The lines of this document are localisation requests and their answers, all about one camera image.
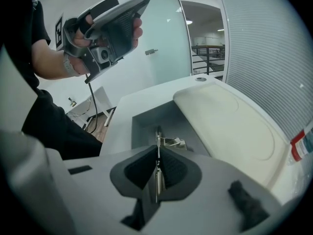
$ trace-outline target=door handle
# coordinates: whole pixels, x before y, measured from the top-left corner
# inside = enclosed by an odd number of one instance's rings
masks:
[[[146,55],[150,55],[150,54],[153,54],[153,53],[155,53],[155,52],[157,52],[158,51],[158,49],[150,49],[150,50],[146,50]]]

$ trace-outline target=red label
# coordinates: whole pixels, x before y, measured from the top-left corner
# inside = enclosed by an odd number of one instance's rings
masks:
[[[290,141],[290,144],[292,145],[291,153],[293,155],[294,160],[296,161],[300,161],[301,157],[299,156],[299,153],[297,151],[297,148],[295,147],[295,144],[299,142],[302,138],[304,138],[304,136],[305,136],[305,133],[304,133],[304,130],[302,130],[293,140]]]

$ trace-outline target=wristwatch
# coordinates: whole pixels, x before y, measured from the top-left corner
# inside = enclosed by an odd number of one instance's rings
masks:
[[[73,65],[70,63],[68,54],[64,52],[63,65],[69,76],[80,76],[80,74],[74,69]]]

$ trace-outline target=black sleeve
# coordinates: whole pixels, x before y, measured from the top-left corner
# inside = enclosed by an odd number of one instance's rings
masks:
[[[45,29],[43,6],[41,5],[41,2],[38,1],[38,4],[35,6],[35,9],[33,12],[33,22],[32,22],[32,29],[31,29],[31,44],[41,39],[45,39],[48,45],[51,42],[48,36],[48,33]]]

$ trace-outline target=hand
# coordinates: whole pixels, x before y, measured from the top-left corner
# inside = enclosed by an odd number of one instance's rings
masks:
[[[86,16],[86,21],[90,25],[93,25],[93,20],[92,20],[91,15]],[[134,48],[136,48],[138,46],[138,39],[139,39],[139,37],[142,36],[142,29],[140,28],[141,25],[142,25],[142,20],[140,18],[136,18],[134,20],[134,33],[133,33],[133,37],[134,37],[133,46],[134,46]],[[87,47],[91,43],[91,40],[84,39],[84,35],[80,31],[80,29],[78,29],[76,31],[76,34],[74,36],[73,41],[79,47]],[[84,74],[88,73],[88,70],[86,69],[86,67],[83,63],[83,60],[81,60],[80,58],[70,56],[69,61],[73,65],[76,72],[79,73],[80,75],[84,75]]]

